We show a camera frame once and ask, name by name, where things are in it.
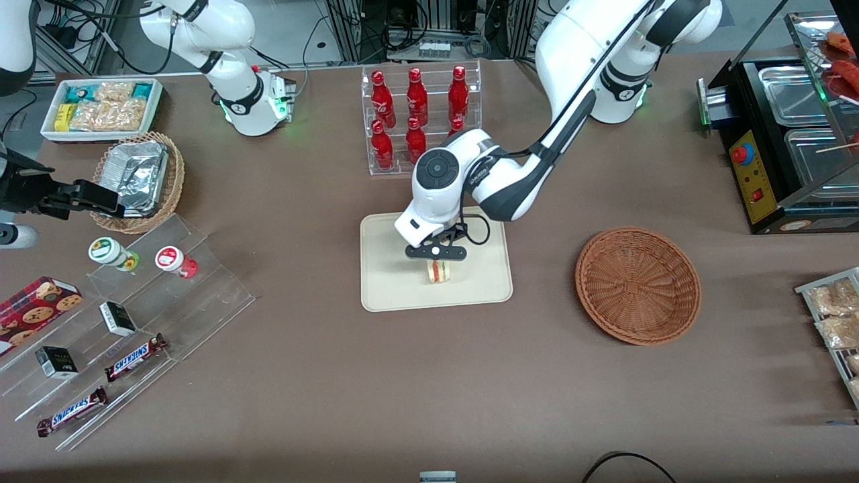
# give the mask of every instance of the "metal tray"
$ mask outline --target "metal tray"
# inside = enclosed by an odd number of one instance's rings
[[[767,67],[758,73],[778,124],[786,127],[829,125],[804,67]]]
[[[844,151],[817,153],[817,150],[838,145],[832,129],[794,129],[784,135],[796,173],[803,186],[831,176],[844,162]],[[859,198],[859,165],[841,173],[814,193],[816,198]]]

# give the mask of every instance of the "round wicker basket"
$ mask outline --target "round wicker basket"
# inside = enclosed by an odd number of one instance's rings
[[[149,218],[111,218],[90,213],[90,216],[103,229],[119,231],[127,235],[140,235],[158,226],[176,211],[176,205],[179,204],[179,198],[182,195],[182,182],[185,181],[185,162],[182,160],[182,153],[176,149],[176,144],[170,138],[160,134],[160,132],[147,132],[134,138],[123,139],[119,141],[119,144],[141,143],[143,141],[158,141],[170,149],[168,170],[164,174],[164,184],[161,189],[161,197],[158,200],[160,207],[155,215]],[[93,182],[95,183],[101,178],[101,170],[105,166],[105,159],[107,159],[109,152],[110,150],[107,150],[95,168],[93,175]]]
[[[635,345],[676,340],[701,309],[701,283],[686,255],[664,236],[631,226],[585,245],[576,291],[598,326]]]

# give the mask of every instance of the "red bottle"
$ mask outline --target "red bottle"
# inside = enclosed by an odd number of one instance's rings
[[[382,171],[388,171],[393,168],[393,145],[391,138],[385,133],[385,126],[378,119],[373,119],[370,125],[373,130],[373,137],[370,138],[370,143],[373,145],[373,154],[376,158],[376,163]]]
[[[450,132],[448,133],[448,138],[453,136],[459,131],[462,131],[462,126],[465,125],[465,122],[462,121],[460,116],[456,116],[454,120],[450,121]]]
[[[453,121],[456,116],[462,119],[468,116],[468,84],[466,68],[462,65],[454,67],[454,81],[448,91],[448,117]]]
[[[397,116],[393,113],[393,96],[385,85],[385,75],[381,70],[374,70],[370,75],[373,79],[373,110],[376,118],[381,119],[388,129],[397,125]]]
[[[417,67],[409,69],[409,90],[405,97],[409,101],[409,116],[416,117],[421,125],[427,125],[430,122],[430,104],[427,88],[421,81],[421,70]]]
[[[427,137],[421,130],[421,122],[415,116],[409,118],[409,131],[405,134],[405,143],[409,145],[409,161],[417,164],[417,159],[427,150]]]

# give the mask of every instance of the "table surface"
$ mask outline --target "table surface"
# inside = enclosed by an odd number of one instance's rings
[[[749,235],[718,137],[698,129],[695,81],[727,57],[666,56],[632,120],[587,123],[506,227],[510,300],[377,314],[361,306],[359,225],[411,190],[368,175],[360,69],[312,71],[295,121],[262,138],[223,121],[202,76],[163,77],[157,127],[187,166],[178,213],[259,299],[74,451],[0,401],[0,480],[578,481],[631,450],[684,482],[856,481],[859,428],[822,425],[850,400],[793,287],[857,265],[859,235]],[[550,119],[539,82],[483,67],[484,128],[529,145]],[[45,142],[39,161],[88,179],[104,150]],[[18,221],[41,239],[0,251],[0,299],[95,268],[86,246],[107,232],[89,215]],[[698,269],[700,316],[672,344],[620,343],[576,298],[585,242],[627,224]],[[615,461],[592,481],[621,475],[659,480]]]

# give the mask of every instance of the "snickers bar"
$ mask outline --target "snickers bar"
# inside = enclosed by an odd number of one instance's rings
[[[53,415],[53,418],[46,418],[39,421],[36,431],[39,432],[39,437],[46,437],[53,433],[60,426],[68,423],[72,419],[80,417],[85,412],[97,406],[107,405],[107,393],[102,386],[99,386],[95,392],[80,401],[66,407],[63,411]]]
[[[164,347],[167,347],[167,341],[164,340],[159,332],[155,337],[149,339],[146,344],[141,345],[131,354],[121,358],[116,364],[106,368],[105,374],[107,374],[107,381],[116,381],[123,374],[130,372],[140,363],[148,359],[149,356],[155,354]]]

